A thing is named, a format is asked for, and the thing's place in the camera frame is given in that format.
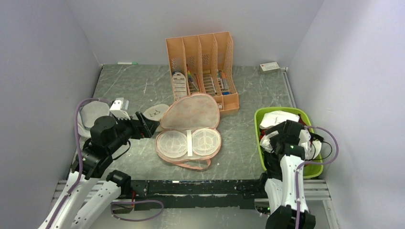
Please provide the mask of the floral mesh laundry bag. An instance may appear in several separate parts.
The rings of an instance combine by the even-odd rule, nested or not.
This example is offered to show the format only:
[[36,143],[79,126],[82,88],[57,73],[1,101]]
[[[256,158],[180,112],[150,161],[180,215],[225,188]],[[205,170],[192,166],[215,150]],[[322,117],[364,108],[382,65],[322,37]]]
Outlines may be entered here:
[[222,146],[217,130],[220,110],[208,94],[194,93],[174,102],[164,113],[155,139],[157,155],[190,170],[206,170]]

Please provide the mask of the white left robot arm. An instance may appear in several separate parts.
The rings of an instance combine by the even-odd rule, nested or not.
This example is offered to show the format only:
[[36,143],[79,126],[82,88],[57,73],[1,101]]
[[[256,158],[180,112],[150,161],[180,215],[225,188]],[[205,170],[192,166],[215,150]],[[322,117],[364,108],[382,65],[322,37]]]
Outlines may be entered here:
[[42,229],[88,228],[100,213],[116,198],[127,198],[132,192],[130,176],[113,171],[98,194],[85,199],[105,170],[114,161],[113,154],[131,139],[151,138],[160,123],[141,112],[131,116],[101,116],[90,129],[90,139],[78,150],[71,174],[51,212],[40,225]]

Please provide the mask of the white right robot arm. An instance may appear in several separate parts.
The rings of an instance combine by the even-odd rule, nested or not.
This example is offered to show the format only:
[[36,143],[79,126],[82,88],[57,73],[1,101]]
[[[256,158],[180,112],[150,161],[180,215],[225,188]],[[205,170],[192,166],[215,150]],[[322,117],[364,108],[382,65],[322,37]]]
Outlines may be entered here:
[[270,215],[267,229],[313,229],[316,218],[310,214],[304,195],[303,167],[305,150],[299,146],[304,126],[286,120],[266,131],[272,150],[264,153],[267,179],[258,184],[258,192],[268,198]]

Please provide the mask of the round beige mesh laundry bag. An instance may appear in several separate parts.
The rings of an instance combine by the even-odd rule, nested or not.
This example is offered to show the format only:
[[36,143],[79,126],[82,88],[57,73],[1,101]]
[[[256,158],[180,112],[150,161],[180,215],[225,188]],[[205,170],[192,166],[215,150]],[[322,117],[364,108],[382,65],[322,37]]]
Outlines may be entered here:
[[148,108],[146,111],[143,112],[143,115],[149,120],[160,122],[168,109],[168,105],[158,104]]

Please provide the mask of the grey round laundry bag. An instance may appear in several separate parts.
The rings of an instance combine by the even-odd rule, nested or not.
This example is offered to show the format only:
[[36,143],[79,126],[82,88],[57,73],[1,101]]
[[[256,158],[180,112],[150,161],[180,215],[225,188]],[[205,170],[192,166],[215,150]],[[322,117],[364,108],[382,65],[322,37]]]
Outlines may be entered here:
[[100,101],[92,101],[79,107],[77,115],[78,134],[90,138],[90,129],[95,120],[102,116],[110,116],[109,105]]

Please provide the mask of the white cloth in basket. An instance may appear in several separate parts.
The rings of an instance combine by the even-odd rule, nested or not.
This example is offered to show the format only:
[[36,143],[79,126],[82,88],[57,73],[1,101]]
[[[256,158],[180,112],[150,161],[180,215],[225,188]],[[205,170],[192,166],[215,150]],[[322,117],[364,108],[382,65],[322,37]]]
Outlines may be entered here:
[[265,113],[259,127],[260,129],[269,129],[270,127],[276,126],[286,120],[298,122],[299,119],[300,117],[297,114],[276,110]]

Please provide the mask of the green plastic basket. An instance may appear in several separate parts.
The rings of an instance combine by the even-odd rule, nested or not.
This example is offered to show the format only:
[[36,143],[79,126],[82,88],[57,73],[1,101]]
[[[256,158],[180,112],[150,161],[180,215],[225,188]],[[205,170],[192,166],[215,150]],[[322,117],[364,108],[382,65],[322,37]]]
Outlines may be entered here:
[[[261,143],[263,141],[261,139],[264,136],[265,129],[260,129],[259,124],[261,123],[265,113],[276,111],[276,110],[296,114],[300,117],[298,122],[302,123],[303,125],[312,125],[308,115],[304,111],[297,109],[297,108],[264,107],[264,108],[258,109],[255,113],[256,141],[257,141],[257,148],[258,148],[259,155],[260,155],[261,165],[262,165],[262,168],[264,169],[264,171],[266,171],[266,166],[265,166],[265,159],[264,159],[264,153],[263,153],[264,151],[262,150],[262,146],[261,146],[262,145]],[[323,162],[323,158],[320,155],[320,147],[322,146],[321,141],[315,141],[315,140],[311,140],[311,141],[312,141],[311,144],[313,146],[315,146],[315,148],[311,149],[309,154],[306,153],[306,159],[314,159],[316,162]],[[303,178],[311,179],[311,178],[316,178],[316,177],[320,176],[321,173],[323,172],[323,168],[324,168],[323,166],[324,165],[311,165],[311,164],[305,165]]]

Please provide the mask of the white card pack in organizer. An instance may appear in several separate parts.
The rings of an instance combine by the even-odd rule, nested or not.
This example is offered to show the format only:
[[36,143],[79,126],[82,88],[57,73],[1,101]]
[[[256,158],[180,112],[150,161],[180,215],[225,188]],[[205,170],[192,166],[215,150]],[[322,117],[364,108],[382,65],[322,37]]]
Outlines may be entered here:
[[175,101],[187,96],[187,80],[182,72],[172,72],[171,82]]

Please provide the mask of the green white marker pen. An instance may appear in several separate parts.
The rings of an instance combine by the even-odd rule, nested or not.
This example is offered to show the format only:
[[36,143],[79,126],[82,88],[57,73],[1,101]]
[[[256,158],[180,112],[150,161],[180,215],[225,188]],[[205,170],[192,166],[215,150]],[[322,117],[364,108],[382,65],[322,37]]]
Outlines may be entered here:
[[119,65],[138,65],[137,62],[118,62]]

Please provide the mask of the small white box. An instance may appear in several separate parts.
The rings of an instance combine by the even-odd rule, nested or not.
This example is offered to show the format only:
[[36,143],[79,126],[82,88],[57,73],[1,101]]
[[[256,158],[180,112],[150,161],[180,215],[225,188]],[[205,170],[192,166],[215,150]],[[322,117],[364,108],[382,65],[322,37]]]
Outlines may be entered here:
[[260,64],[260,69],[262,70],[262,72],[267,73],[280,70],[280,66],[277,62],[268,62]]

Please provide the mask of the orange plastic file organizer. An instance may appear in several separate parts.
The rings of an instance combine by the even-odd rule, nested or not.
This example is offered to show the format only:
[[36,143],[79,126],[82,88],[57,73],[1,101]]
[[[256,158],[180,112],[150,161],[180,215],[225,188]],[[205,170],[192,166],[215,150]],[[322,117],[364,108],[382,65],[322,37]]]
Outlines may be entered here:
[[165,43],[170,74],[179,71],[185,75],[187,95],[210,95],[222,115],[238,112],[239,96],[232,78],[234,44],[230,32],[167,38]]

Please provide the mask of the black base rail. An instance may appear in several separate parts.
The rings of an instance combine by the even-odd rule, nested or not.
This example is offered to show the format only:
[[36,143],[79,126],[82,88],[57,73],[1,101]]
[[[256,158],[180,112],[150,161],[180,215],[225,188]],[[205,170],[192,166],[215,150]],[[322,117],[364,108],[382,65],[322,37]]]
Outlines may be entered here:
[[268,202],[260,179],[242,180],[132,180],[130,190],[119,200],[148,201],[136,204],[136,210],[159,208],[226,208],[255,209],[255,201]]

